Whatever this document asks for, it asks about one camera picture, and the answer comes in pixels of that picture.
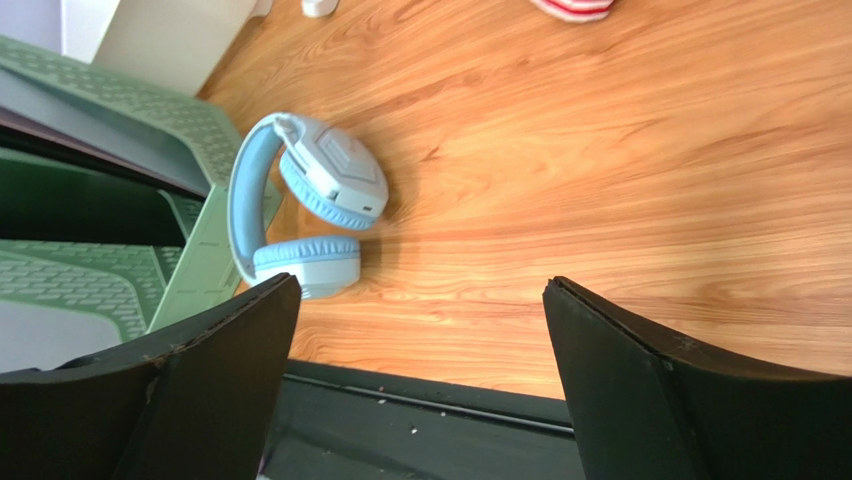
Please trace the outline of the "red white striped tank top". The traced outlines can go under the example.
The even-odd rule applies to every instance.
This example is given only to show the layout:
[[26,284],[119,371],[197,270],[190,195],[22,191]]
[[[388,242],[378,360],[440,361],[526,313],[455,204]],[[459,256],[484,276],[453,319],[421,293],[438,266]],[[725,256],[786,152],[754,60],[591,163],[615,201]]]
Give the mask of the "red white striped tank top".
[[613,0],[530,0],[544,13],[569,23],[600,21],[609,15]]

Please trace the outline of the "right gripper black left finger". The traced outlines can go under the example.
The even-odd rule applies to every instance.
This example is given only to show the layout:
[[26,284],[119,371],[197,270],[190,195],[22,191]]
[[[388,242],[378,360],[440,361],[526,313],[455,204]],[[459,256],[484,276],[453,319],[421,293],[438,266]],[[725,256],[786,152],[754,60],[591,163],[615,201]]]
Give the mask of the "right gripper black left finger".
[[52,370],[1,377],[5,479],[252,479],[301,288],[277,275]]

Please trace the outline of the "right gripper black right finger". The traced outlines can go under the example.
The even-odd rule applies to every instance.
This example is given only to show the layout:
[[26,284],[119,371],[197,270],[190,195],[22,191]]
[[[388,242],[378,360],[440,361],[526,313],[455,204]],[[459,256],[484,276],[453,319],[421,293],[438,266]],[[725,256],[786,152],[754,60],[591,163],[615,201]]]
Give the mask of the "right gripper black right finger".
[[564,277],[543,305],[590,479],[847,479],[851,380],[738,354]]

